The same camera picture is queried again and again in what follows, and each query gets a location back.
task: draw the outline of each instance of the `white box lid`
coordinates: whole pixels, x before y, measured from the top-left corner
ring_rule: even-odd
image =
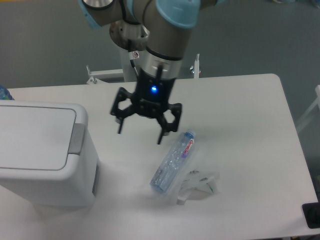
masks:
[[[75,120],[72,109],[0,105],[0,168],[62,169]]]

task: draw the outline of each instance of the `plastic water bottle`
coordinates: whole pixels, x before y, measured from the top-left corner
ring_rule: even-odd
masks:
[[[187,132],[181,133],[175,141],[150,182],[156,191],[162,194],[166,193],[177,172],[188,160],[195,144],[195,135],[195,132],[189,129]]]
[[[318,9],[320,9],[320,0],[312,0],[312,3],[314,6],[316,6]]]
[[[8,89],[0,85],[0,100],[15,100]]]

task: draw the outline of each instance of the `bottle cap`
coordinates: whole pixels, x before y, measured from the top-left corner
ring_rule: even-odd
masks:
[[[190,133],[193,137],[196,136],[196,132],[193,129],[188,129],[188,131],[186,131],[187,133]]]

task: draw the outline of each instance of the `clear plastic piece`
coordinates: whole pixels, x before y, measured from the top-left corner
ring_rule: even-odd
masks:
[[[208,194],[216,194],[220,192],[220,173],[208,171],[190,171],[184,178],[176,203],[184,205],[189,195],[199,190]]]
[[[8,89],[0,85],[0,100],[15,100]]]
[[[181,133],[153,176],[150,185],[165,194],[174,181],[179,169],[186,163],[195,144],[195,132]]]

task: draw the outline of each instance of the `bottle label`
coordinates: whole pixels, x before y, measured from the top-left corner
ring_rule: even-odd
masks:
[[[188,142],[188,144],[186,145],[186,147],[185,147],[185,149],[184,149],[184,151],[183,151],[183,153],[182,153],[182,158],[186,158],[187,156],[188,156],[188,154],[189,154],[189,152],[190,152],[190,149],[191,149],[191,147],[193,146],[193,144],[195,143],[195,140],[192,138],[192,139],[190,139],[190,141]]]

